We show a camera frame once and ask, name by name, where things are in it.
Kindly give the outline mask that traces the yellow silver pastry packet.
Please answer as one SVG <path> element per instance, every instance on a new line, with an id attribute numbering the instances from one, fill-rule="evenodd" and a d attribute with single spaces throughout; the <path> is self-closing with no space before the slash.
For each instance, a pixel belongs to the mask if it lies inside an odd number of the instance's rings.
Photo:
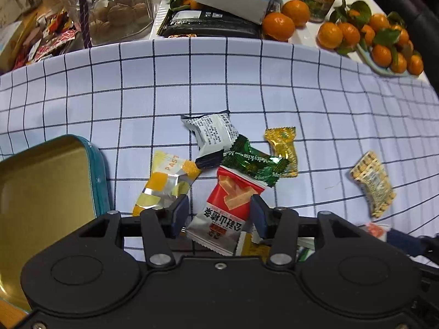
<path id="1" fill-rule="evenodd" d="M 149 180 L 133 207 L 133 216 L 146 209 L 168 208 L 180 195 L 187 195 L 201 170 L 195 162 L 156 150 Z"/>

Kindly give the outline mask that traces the green foil candy wrapper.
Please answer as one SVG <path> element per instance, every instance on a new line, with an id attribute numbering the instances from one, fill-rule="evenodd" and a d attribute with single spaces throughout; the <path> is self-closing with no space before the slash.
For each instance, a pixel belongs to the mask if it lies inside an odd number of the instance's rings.
<path id="1" fill-rule="evenodd" d="M 289 161 L 252 147 L 249 139 L 239 134 L 231 148 L 224 154 L 221 165 L 263 182 L 268 187 L 273 187 L 287 169 Z"/>

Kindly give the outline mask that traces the red white snack packet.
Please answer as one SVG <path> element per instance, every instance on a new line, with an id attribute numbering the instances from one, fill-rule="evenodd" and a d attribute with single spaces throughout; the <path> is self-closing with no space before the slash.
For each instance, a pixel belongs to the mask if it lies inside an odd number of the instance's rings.
<path id="1" fill-rule="evenodd" d="M 240 234 L 249 220 L 250 200 L 267 185 L 235 169 L 220 166 L 217 184 L 203 211 L 190 222 L 187 237 L 223 256 L 235 253 Z"/>

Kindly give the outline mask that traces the gold foil candy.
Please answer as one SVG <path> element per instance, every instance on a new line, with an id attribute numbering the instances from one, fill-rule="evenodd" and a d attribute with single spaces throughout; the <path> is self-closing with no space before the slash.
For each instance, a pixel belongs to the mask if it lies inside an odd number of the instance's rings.
<path id="1" fill-rule="evenodd" d="M 283 171 L 282 177 L 297 177 L 298 157 L 294 146 L 296 128 L 291 126 L 266 129 L 264 137 L 272 147 L 275 156 L 282 157 L 289 161 L 288 166 Z"/>

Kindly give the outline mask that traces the peanut brittle clear packet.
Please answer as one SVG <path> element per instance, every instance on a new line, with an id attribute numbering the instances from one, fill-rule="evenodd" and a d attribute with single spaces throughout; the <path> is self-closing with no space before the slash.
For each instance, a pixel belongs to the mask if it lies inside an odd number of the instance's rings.
<path id="1" fill-rule="evenodd" d="M 350 176 L 365 193 L 371 218 L 380 218 L 390 208 L 396 192 L 376 153 L 366 152 L 350 170 Z"/>

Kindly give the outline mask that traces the white black snack packet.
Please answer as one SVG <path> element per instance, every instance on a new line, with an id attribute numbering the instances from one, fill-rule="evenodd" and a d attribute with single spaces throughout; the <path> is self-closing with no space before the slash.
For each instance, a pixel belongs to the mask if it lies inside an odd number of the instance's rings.
<path id="1" fill-rule="evenodd" d="M 182 115 L 181 121 L 196 137 L 199 153 L 195 163 L 199 169 L 218 167 L 239 135 L 229 110 L 192 117 Z"/>

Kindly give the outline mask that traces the white checkered tablecloth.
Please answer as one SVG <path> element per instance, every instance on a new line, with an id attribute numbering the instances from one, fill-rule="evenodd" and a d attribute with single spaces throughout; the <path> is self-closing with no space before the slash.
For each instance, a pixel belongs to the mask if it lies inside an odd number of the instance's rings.
<path id="1" fill-rule="evenodd" d="M 176 257 L 235 254 L 251 198 L 438 234 L 438 95 L 317 48 L 173 38 L 1 77 L 1 268 L 101 216 L 186 196 Z"/>

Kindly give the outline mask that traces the teal gold metal tin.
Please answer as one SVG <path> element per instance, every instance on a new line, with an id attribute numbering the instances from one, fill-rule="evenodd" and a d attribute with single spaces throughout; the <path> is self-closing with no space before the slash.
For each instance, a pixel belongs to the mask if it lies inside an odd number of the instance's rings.
<path id="1" fill-rule="evenodd" d="M 1 299 L 30 305 L 20 284 L 35 254 L 110 209 L 100 150 L 73 134 L 1 162 Z"/>

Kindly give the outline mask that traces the mandarin orange near box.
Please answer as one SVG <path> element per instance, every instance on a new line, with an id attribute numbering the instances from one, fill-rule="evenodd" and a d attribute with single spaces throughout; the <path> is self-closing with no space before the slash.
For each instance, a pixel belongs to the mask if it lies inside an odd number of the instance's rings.
<path id="1" fill-rule="evenodd" d="M 296 31 L 296 26 L 290 17 L 279 12 L 272 12 L 264 18 L 262 30 L 266 36 L 280 42 L 287 42 Z"/>

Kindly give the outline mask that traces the black snack package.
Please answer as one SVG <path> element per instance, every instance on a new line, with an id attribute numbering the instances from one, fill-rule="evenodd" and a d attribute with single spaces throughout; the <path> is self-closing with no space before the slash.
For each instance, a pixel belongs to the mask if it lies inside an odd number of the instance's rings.
<path id="1" fill-rule="evenodd" d="M 158 36 L 203 36 L 260 39 L 259 25 L 219 10 L 169 10 L 161 23 Z"/>

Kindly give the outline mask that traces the pile of mandarins with leaves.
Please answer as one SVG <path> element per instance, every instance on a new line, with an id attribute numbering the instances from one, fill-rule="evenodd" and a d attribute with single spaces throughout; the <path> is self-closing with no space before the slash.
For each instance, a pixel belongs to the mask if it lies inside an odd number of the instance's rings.
<path id="1" fill-rule="evenodd" d="M 424 72 L 423 58 L 410 39 L 405 22 L 395 13 L 373 13 L 369 5 L 357 0 L 334 7 L 329 19 L 317 32 L 322 48 L 342 56 L 358 53 L 376 73 L 383 76 Z"/>

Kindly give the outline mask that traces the mandarin orange beside jar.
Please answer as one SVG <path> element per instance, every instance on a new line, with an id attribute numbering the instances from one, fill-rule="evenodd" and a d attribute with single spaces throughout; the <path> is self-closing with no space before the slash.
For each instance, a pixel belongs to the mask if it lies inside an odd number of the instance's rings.
<path id="1" fill-rule="evenodd" d="M 309 7 L 300 0 L 291 0 L 283 4 L 281 10 L 284 15 L 293 20 L 296 27 L 304 27 L 310 19 Z"/>

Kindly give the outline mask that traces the glass jar of walnuts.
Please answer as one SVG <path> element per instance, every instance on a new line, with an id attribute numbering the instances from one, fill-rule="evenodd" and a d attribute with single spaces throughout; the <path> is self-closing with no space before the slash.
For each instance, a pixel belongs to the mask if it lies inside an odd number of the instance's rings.
<path id="1" fill-rule="evenodd" d="M 86 0 L 93 46 L 135 39 L 153 22 L 152 0 Z"/>

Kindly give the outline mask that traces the pile of red snack wrappers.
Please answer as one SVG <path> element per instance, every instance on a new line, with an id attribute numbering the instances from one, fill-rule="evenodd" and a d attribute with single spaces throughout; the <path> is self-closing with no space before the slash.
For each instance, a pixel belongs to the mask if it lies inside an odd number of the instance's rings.
<path id="1" fill-rule="evenodd" d="M 79 35 L 77 25 L 65 9 L 34 17 L 14 47 L 12 69 L 66 53 Z"/>

